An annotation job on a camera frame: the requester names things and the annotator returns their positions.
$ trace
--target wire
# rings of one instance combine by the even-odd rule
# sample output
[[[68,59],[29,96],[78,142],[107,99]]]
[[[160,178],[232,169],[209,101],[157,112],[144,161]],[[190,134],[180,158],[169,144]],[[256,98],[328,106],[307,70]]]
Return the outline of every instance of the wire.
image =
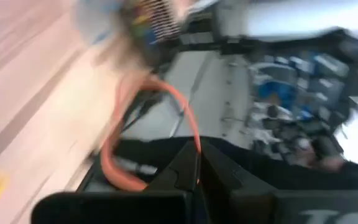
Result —
[[[135,117],[135,119],[133,119],[130,123],[128,123],[127,125],[125,125],[122,128],[122,132],[127,131],[129,128],[131,128],[138,120],[140,120],[142,118],[142,116],[139,114]]]
[[[119,116],[122,113],[121,106],[121,87],[124,83],[124,78],[122,78],[117,87],[116,93],[116,107],[112,113],[113,119],[121,119]],[[173,86],[159,80],[157,77],[148,76],[143,80],[139,80],[141,83],[140,89],[143,90],[166,90],[170,92],[181,104],[184,108],[185,114],[188,117],[190,126],[194,133],[194,139],[197,151],[201,153],[201,140],[200,134],[198,131],[198,125],[195,120],[195,116],[193,110],[191,109],[186,98],[181,94],[178,90],[176,90]],[[147,187],[147,183],[139,178],[131,175],[130,173],[123,171],[112,159],[113,152],[116,148],[116,144],[119,141],[119,135],[121,133],[122,121],[111,131],[109,137],[105,140],[102,150],[101,150],[101,168],[103,174],[108,179],[108,181],[114,186],[128,191],[142,191]]]
[[[214,57],[214,52],[210,52],[204,58],[203,63],[201,64],[200,69],[198,70],[198,72],[196,74],[196,79],[194,80],[194,83],[191,86],[190,96],[189,96],[189,104],[193,101],[194,96],[195,96],[196,92],[198,91],[198,88],[200,87],[200,83],[201,83],[201,81],[204,77],[204,74],[206,73],[206,70],[209,67],[210,61],[213,59],[213,57]],[[182,107],[179,112],[180,117],[173,125],[171,133],[169,134],[170,138],[174,137],[177,134],[179,127],[180,127],[181,123],[183,122],[183,115],[184,115],[183,112],[184,111],[183,111],[183,107]]]

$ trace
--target striped fabric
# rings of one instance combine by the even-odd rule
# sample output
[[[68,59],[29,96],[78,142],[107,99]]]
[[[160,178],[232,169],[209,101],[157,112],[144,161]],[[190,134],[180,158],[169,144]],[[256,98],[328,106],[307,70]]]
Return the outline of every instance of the striped fabric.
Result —
[[[143,4],[147,13],[151,15],[150,23],[157,42],[178,37],[180,29],[174,20],[170,0],[144,0]]]

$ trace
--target wooden floor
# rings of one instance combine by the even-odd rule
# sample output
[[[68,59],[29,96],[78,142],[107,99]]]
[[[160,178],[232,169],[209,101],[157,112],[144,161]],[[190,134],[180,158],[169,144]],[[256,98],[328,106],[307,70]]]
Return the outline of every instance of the wooden floor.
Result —
[[[138,65],[136,56],[126,66],[116,60],[130,51],[123,36],[84,44],[73,4],[0,0],[0,171],[8,177],[1,224],[29,223],[42,197],[76,188],[84,159],[117,122],[110,119],[117,80],[139,75],[126,72]],[[137,88],[124,91],[123,106]]]

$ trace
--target white wall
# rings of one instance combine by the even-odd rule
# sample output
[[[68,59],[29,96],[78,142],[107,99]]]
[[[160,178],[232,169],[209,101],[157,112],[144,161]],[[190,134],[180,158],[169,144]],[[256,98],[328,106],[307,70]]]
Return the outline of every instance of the white wall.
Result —
[[[270,0],[245,6],[238,1],[227,20],[228,34],[287,39],[316,35],[332,27],[343,27],[358,34],[358,0]],[[236,19],[242,17],[242,24]]]

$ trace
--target orange cable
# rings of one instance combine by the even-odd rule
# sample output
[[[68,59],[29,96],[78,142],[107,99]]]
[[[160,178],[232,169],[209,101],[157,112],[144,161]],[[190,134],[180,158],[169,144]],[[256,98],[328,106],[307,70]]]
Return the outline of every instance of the orange cable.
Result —
[[[113,119],[117,118],[118,113],[120,112],[120,95],[121,87],[123,84],[123,78],[120,80],[117,93],[116,93],[116,107],[113,112]],[[173,86],[169,85],[166,82],[159,80],[156,77],[148,76],[140,89],[142,90],[159,90],[159,91],[168,91],[170,92],[181,104],[182,108],[185,110],[185,114],[188,117],[191,129],[194,133],[194,140],[196,144],[197,151],[201,153],[201,140],[200,134],[198,131],[198,125],[195,120],[194,112],[191,109],[187,99],[176,90]],[[112,159],[113,152],[116,148],[116,144],[119,141],[119,135],[121,133],[122,121],[113,129],[107,140],[105,140],[102,150],[101,150],[101,167],[103,174],[106,176],[108,181],[114,186],[128,191],[142,191],[147,187],[147,183],[139,178],[131,175],[130,173],[123,171]]]

